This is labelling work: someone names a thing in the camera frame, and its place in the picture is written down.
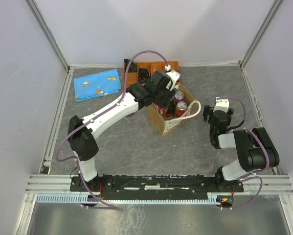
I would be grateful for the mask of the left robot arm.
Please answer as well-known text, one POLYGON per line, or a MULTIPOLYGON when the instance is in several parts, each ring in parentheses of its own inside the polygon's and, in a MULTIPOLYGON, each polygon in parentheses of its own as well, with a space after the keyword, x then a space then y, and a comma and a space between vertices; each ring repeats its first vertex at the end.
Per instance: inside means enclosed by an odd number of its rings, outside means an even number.
POLYGON ((133 83, 116 100, 99 111, 69 121, 68 142, 77 158, 79 171, 83 175, 81 186, 88 191, 97 188, 98 176, 94 156, 99 147, 96 139, 113 124, 129 114, 156 104, 166 108, 173 100, 180 74, 175 71, 156 71, 144 84, 133 83))

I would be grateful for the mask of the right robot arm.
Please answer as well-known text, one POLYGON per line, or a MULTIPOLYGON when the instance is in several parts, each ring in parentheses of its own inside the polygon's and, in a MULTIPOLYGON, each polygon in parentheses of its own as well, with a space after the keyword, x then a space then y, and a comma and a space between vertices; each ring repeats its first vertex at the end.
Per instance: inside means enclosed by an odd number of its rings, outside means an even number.
POLYGON ((263 127, 251 130, 241 129, 244 124, 230 127, 233 109, 216 104, 214 107, 205 105, 203 121, 210 125, 209 138, 216 149, 235 149, 237 159, 217 169, 214 177, 202 177, 200 185, 211 191, 228 192, 241 188, 242 182, 249 176, 279 165, 279 154, 267 131, 263 127))

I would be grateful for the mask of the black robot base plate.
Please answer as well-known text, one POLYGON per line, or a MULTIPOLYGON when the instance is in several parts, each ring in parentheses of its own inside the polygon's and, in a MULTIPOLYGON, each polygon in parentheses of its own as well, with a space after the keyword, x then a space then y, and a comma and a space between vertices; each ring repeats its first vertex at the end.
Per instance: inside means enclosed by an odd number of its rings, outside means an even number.
POLYGON ((103 175, 85 184, 81 177, 72 177, 71 192, 86 192, 88 188, 107 200, 207 199, 208 193, 244 192, 241 182, 220 176, 103 175))

